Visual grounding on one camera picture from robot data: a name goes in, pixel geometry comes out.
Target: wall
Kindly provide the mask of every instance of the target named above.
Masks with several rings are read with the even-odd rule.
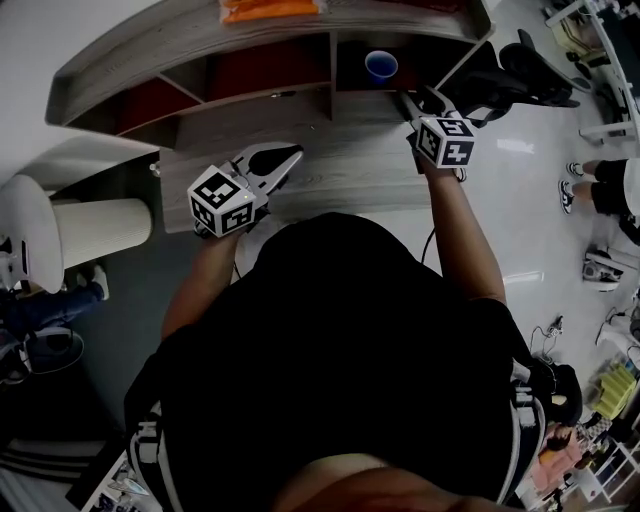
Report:
[[[24,170],[46,188],[57,189],[156,149],[44,122],[55,72],[156,1],[0,2],[0,185]]]

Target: jeans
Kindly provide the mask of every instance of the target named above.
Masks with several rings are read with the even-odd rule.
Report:
[[[29,329],[39,331],[45,327],[55,327],[69,323],[75,317],[89,311],[104,298],[98,283],[78,286],[70,292],[54,295],[41,293],[9,304],[0,312],[4,328],[17,339],[24,340]]]

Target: black t-shirt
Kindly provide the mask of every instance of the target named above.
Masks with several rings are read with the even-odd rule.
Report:
[[[458,291],[382,227],[328,214],[289,226],[197,324],[165,340],[126,400],[161,400],[185,511],[267,511],[313,460],[368,453],[496,499],[512,444],[509,310]]]

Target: pink clothing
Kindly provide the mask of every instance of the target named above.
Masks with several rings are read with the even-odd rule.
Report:
[[[559,452],[547,450],[547,439],[553,436],[555,429],[552,429],[542,443],[542,449],[538,459],[531,468],[531,479],[540,494],[547,494],[558,487],[563,476],[582,458],[582,452],[576,438],[575,431],[571,433],[569,445]]]

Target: orange object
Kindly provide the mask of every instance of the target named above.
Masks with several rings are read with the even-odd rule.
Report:
[[[220,19],[224,23],[261,18],[279,18],[299,14],[319,14],[324,2],[319,0],[220,0]]]

